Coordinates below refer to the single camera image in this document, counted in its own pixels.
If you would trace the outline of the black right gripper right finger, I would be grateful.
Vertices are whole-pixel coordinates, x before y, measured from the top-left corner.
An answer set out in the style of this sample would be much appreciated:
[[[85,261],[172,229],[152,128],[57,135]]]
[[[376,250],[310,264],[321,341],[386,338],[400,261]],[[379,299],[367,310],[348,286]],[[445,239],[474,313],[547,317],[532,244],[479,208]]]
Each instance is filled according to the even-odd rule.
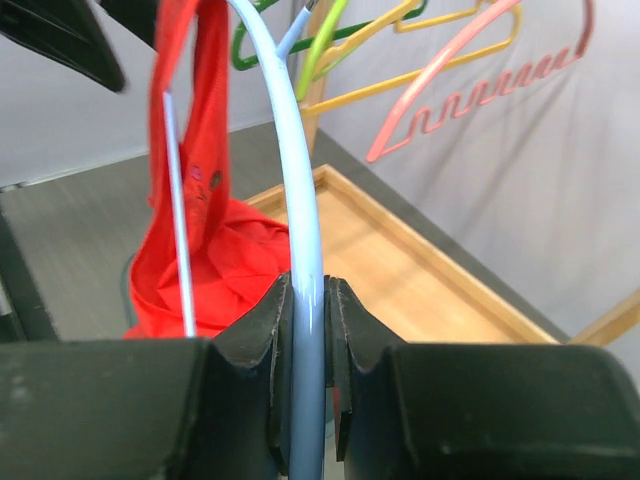
[[[635,479],[639,394],[594,346],[409,343],[325,281],[349,479]]]

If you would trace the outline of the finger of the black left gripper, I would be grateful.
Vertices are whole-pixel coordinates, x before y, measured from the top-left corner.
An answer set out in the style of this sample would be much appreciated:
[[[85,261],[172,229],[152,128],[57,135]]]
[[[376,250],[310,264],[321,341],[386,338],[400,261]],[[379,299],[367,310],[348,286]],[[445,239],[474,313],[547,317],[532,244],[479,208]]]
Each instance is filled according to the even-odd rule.
[[[86,1],[6,0],[1,34],[119,93],[125,76]]]

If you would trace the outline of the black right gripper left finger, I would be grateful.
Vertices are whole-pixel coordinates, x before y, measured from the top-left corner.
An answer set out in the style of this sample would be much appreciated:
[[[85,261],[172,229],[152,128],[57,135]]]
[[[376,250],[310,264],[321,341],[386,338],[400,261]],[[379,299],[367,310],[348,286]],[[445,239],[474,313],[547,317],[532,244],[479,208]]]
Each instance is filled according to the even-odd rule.
[[[8,343],[5,479],[276,479],[288,470],[293,288],[212,339]]]

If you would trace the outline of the light blue hanger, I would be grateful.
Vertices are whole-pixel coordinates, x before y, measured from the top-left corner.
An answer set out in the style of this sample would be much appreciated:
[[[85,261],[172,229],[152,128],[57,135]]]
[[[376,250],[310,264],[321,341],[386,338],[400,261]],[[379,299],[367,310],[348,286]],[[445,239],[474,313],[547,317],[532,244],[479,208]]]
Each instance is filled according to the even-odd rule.
[[[290,447],[284,475],[319,479],[323,475],[325,442],[324,277],[308,149],[282,54],[283,44],[272,39],[250,2],[224,2],[228,13],[235,11],[241,17],[254,42],[273,110],[284,179],[293,288]],[[197,24],[191,21],[177,67],[162,94],[178,283],[184,332],[189,337],[197,334],[197,327],[179,149],[193,101]]]

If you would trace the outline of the red tank top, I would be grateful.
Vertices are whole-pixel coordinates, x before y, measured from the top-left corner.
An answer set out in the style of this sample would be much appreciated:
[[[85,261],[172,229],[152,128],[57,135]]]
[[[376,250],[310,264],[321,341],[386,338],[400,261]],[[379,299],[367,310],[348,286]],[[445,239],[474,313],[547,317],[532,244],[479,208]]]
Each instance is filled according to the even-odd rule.
[[[193,101],[179,152],[198,334],[218,335],[254,308],[290,269],[287,227],[231,196],[228,5],[163,1],[156,21],[149,106],[153,213],[130,270],[130,298],[138,322],[126,333],[128,339],[184,334],[162,94],[193,20],[198,22]]]

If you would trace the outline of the lime green hanger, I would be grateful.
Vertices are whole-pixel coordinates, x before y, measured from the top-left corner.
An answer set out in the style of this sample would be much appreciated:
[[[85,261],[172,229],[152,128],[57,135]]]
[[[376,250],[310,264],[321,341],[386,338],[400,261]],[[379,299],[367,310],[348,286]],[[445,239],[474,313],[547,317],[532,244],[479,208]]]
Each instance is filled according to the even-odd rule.
[[[356,31],[368,25],[363,22],[356,25],[336,29],[337,24],[342,16],[343,11],[348,5],[348,0],[335,0],[330,8],[323,23],[319,27],[316,35],[313,37],[308,55],[299,75],[295,89],[296,100],[302,102],[309,90],[310,85],[320,78],[321,68],[319,67],[320,58],[328,49],[335,39],[344,39]]]

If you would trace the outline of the yellow hanger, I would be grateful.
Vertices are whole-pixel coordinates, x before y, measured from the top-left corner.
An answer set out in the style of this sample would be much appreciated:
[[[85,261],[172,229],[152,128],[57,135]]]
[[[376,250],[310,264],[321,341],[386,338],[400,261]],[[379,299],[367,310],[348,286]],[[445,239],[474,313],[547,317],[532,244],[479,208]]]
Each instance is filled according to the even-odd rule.
[[[509,47],[516,39],[521,26],[522,7],[520,3],[514,4],[510,9],[506,10],[506,13],[509,13],[512,17],[512,27],[511,32],[504,40],[468,53],[456,54],[445,63],[441,70],[446,71],[469,64]],[[427,55],[434,53],[435,48],[427,46],[425,50],[421,50],[418,45],[410,46],[407,41],[402,41],[401,47],[408,47],[408,52],[401,52],[399,48],[395,50],[387,48],[383,50],[381,58],[377,60],[373,58],[373,54],[370,54],[367,59],[372,60],[373,63],[361,74],[361,82],[358,88],[331,98],[322,98],[313,104],[301,106],[302,119],[311,119],[331,110],[411,83],[424,68],[424,66],[418,66],[419,61],[422,60],[429,63],[430,59],[427,58]]]

